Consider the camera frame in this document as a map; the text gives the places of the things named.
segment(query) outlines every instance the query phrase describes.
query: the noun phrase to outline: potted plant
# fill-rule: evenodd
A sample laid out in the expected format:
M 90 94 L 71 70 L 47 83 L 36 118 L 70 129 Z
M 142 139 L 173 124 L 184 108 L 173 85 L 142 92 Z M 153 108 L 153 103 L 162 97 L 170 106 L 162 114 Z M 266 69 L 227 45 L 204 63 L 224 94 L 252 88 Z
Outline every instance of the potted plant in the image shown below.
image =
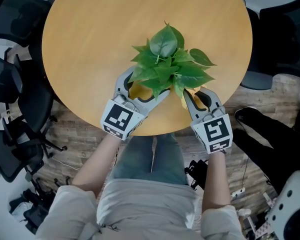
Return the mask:
M 129 80 L 152 89 L 154 97 L 173 85 L 176 94 L 183 99 L 184 89 L 198 91 L 199 87 L 214 80 L 205 70 L 213 64 L 201 50 L 184 50 L 182 34 L 166 23 L 146 45 L 132 46 L 139 54 L 131 61 L 137 62 Z

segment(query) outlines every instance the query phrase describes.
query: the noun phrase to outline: round wooden table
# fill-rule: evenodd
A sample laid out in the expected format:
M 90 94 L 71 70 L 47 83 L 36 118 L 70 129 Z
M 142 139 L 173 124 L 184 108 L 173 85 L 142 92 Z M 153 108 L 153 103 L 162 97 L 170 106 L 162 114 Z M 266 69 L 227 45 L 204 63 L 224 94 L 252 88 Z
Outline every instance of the round wooden table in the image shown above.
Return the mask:
M 165 26 L 179 30 L 185 49 L 204 51 L 217 66 L 207 87 L 225 103 L 249 65 L 250 19 L 242 0 L 56 0 L 42 40 L 44 68 L 55 93 L 78 117 L 100 126 L 117 77 L 135 64 L 131 46 L 146 44 Z M 132 96 L 149 91 L 133 86 Z M 189 112 L 172 91 L 134 135 L 159 135 L 190 126 Z

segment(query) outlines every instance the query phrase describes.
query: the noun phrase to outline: floor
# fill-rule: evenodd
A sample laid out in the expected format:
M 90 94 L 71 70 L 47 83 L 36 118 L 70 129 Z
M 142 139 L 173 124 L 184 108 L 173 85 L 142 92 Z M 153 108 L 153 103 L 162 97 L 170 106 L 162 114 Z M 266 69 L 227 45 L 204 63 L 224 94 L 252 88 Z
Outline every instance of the floor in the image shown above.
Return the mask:
M 266 91 L 250 90 L 239 86 L 225 103 L 233 129 L 241 128 L 233 117 L 235 110 L 245 106 L 255 106 L 263 114 L 279 120 L 289 127 L 293 126 L 300 108 L 300 78 L 277 75 L 273 79 L 272 89 Z M 11 116 L 15 118 L 18 114 L 18 106 L 13 104 L 11 106 Z M 73 179 L 77 170 L 83 166 L 101 142 L 105 132 L 83 121 L 57 102 L 54 102 L 51 114 L 56 116 L 58 122 L 50 128 L 47 139 L 60 147 L 67 146 L 68 150 L 58 152 L 51 149 L 50 151 L 54 153 L 54 157 L 49 160 L 45 159 L 45 164 L 37 173 L 37 176 L 40 177 L 46 188 L 56 190 L 57 186 L 54 184 L 54 179 L 58 179 L 62 184 L 65 184 L 67 176 Z M 265 139 L 249 127 L 246 127 L 246 130 L 262 144 L 269 145 Z M 191 128 L 177 131 L 175 135 L 183 151 L 185 166 L 188 166 L 192 160 L 198 161 L 208 158 Z M 122 142 L 119 155 L 125 145 L 126 142 Z M 226 155 L 230 192 L 241 189 L 242 185 L 245 187 L 245 193 L 232 200 L 232 204 L 237 209 L 250 208 L 253 214 L 258 214 L 268 208 L 263 193 L 267 192 L 270 197 L 275 197 L 276 193 L 270 185 L 267 185 L 267 179 L 264 177 L 263 172 L 253 162 L 247 161 L 247 158 L 234 143 Z M 202 197 L 203 191 L 200 187 L 197 188 L 197 193 Z M 198 207 L 197 214 L 199 216 L 196 216 L 196 220 L 200 219 L 200 210 L 201 207 Z

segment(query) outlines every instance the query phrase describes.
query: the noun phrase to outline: person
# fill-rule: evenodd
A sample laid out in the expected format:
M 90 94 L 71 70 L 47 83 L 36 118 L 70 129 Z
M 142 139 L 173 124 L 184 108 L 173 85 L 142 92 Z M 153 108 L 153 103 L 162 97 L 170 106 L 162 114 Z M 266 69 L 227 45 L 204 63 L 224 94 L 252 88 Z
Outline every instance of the person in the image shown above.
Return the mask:
M 108 134 L 72 185 L 61 186 L 37 240 L 243 240 L 230 205 L 225 155 L 209 155 L 200 222 L 191 230 L 196 192 L 188 185 L 184 160 L 173 134 L 134 136 L 110 173 L 121 140 Z
M 239 109 L 234 117 L 272 146 L 262 145 L 245 130 L 233 131 L 233 142 L 264 172 L 279 195 L 291 174 L 300 170 L 300 132 L 263 115 L 254 107 Z

